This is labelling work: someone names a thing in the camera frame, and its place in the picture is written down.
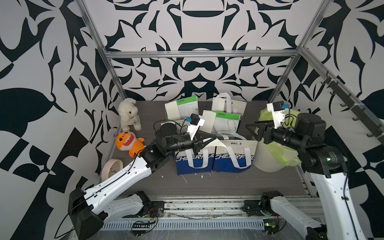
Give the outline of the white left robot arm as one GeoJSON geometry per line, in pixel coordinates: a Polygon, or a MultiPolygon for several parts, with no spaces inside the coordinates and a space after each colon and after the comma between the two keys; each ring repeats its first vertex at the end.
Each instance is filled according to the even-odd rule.
{"type": "Polygon", "coordinates": [[[142,214],[144,206],[150,204],[147,195],[135,193],[121,201],[116,197],[173,159],[172,153],[192,150],[197,154],[216,139],[198,127],[189,126],[187,133],[180,134],[176,125],[164,123],[128,166],[95,187],[70,193],[68,215],[78,239],[89,239],[113,219],[142,214]]]}

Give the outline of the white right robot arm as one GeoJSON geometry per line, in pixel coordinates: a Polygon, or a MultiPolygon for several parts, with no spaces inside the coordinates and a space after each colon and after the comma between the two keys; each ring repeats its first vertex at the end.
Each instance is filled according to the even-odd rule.
{"type": "Polygon", "coordinates": [[[293,206],[278,191],[263,193],[260,209],[282,217],[306,240],[364,240],[349,191],[349,168],[343,153],[324,143],[326,122],[321,117],[300,113],[293,130],[275,128],[273,121],[247,124],[256,141],[279,143],[298,152],[300,161],[317,188],[325,224],[293,206]]]}

